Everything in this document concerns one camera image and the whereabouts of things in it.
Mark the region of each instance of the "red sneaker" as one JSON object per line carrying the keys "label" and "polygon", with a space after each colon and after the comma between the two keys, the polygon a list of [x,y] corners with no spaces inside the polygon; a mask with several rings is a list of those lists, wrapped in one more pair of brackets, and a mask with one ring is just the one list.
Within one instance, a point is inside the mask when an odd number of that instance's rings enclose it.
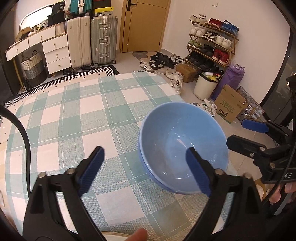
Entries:
{"label": "red sneaker", "polygon": [[221,57],[219,59],[219,63],[221,63],[223,65],[227,65],[228,60],[229,60],[229,54],[224,51],[220,51],[220,52],[221,52]]}
{"label": "red sneaker", "polygon": [[220,28],[222,26],[222,22],[218,19],[213,19],[211,25],[214,28]]}
{"label": "red sneaker", "polygon": [[212,58],[216,61],[219,61],[219,59],[221,58],[221,54],[222,51],[220,49],[215,49]]}

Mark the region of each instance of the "wooden shoe rack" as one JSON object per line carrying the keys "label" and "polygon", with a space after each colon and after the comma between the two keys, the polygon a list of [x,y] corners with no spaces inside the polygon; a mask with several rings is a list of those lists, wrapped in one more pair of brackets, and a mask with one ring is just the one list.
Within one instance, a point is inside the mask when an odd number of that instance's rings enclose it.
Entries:
{"label": "wooden shoe rack", "polygon": [[[195,35],[189,34],[191,40],[196,40],[196,39],[199,38],[200,40],[202,40],[202,41],[204,41],[204,42],[207,42],[207,43],[210,43],[211,45],[214,45],[215,48],[217,47],[217,48],[219,48],[219,49],[221,49],[221,50],[227,52],[227,53],[229,54],[229,60],[228,60],[228,62],[226,63],[226,65],[223,65],[223,64],[221,64],[219,61],[216,61],[216,60],[214,60],[213,58],[211,58],[210,56],[207,56],[206,54],[203,54],[203,53],[200,52],[199,50],[187,46],[187,50],[188,50],[188,52],[189,52],[189,55],[191,54],[192,51],[194,51],[194,52],[196,52],[196,53],[198,53],[198,54],[200,54],[200,55],[202,55],[202,56],[204,56],[204,57],[206,57],[206,58],[212,60],[214,63],[218,64],[219,66],[221,66],[221,67],[223,67],[223,68],[226,68],[226,67],[230,64],[231,59],[233,58],[233,56],[235,55],[235,46],[236,46],[236,44],[237,44],[237,42],[238,42],[239,40],[238,40],[233,34],[231,34],[231,33],[229,33],[229,32],[226,32],[226,31],[223,31],[223,30],[221,30],[221,29],[219,29],[219,28],[214,28],[214,27],[212,27],[212,26],[210,26],[210,25],[202,24],[202,23],[198,23],[198,22],[193,22],[193,21],[191,21],[191,22],[192,22],[192,25],[194,25],[194,24],[198,24],[198,25],[200,25],[200,26],[202,26],[202,27],[205,27],[205,28],[207,28],[207,29],[210,29],[210,30],[213,30],[213,31],[215,31],[215,32],[217,32],[217,33],[220,33],[221,35],[227,35],[228,37],[230,37],[230,38],[233,39],[233,47],[232,47],[230,50],[228,50],[228,49],[225,49],[224,47],[222,47],[222,46],[220,46],[220,45],[217,45],[217,44],[215,44],[215,43],[212,43],[212,42],[210,42],[210,41],[208,41],[208,40],[206,40],[206,39],[202,39],[202,38],[197,37],[197,36],[195,36]],[[198,66],[196,66],[196,65],[194,65],[193,63],[189,62],[187,59],[185,59],[185,61],[186,61],[186,63],[187,63],[188,65],[194,67],[195,69],[197,69],[197,70],[201,70],[201,68],[199,68]]]}

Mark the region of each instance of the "white trash can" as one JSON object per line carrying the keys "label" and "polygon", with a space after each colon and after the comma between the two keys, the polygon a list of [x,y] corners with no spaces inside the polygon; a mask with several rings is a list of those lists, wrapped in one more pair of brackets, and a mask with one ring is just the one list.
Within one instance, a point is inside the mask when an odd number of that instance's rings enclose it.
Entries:
{"label": "white trash can", "polygon": [[200,75],[196,82],[193,93],[201,100],[208,99],[216,88],[217,84],[218,82],[212,82],[211,80],[207,80]]}

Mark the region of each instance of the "silver suitcase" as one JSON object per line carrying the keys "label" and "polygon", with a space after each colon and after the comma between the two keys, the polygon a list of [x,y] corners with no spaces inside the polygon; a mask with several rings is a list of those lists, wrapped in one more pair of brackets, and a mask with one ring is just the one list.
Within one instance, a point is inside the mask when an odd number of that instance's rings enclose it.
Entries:
{"label": "silver suitcase", "polygon": [[105,15],[91,19],[91,55],[93,63],[115,62],[117,17]]}
{"label": "silver suitcase", "polygon": [[67,21],[68,46],[72,68],[91,64],[90,17]]}

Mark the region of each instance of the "plaid tablecloth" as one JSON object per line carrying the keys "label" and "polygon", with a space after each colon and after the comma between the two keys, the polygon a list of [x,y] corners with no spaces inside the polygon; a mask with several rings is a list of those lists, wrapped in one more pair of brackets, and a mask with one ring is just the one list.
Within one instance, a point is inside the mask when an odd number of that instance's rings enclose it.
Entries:
{"label": "plaid tablecloth", "polygon": [[[142,227],[151,241],[182,240],[207,197],[163,190],[144,171],[137,153],[145,116],[170,101],[182,99],[163,78],[147,72],[57,86],[24,101],[16,116],[30,139],[31,188],[38,173],[63,173],[76,167],[96,146],[102,146],[105,161],[90,191],[82,197],[98,228],[132,234]],[[25,150],[14,126],[8,138],[5,169],[11,213],[22,233],[28,203]],[[57,196],[67,227],[75,230],[63,195]]]}

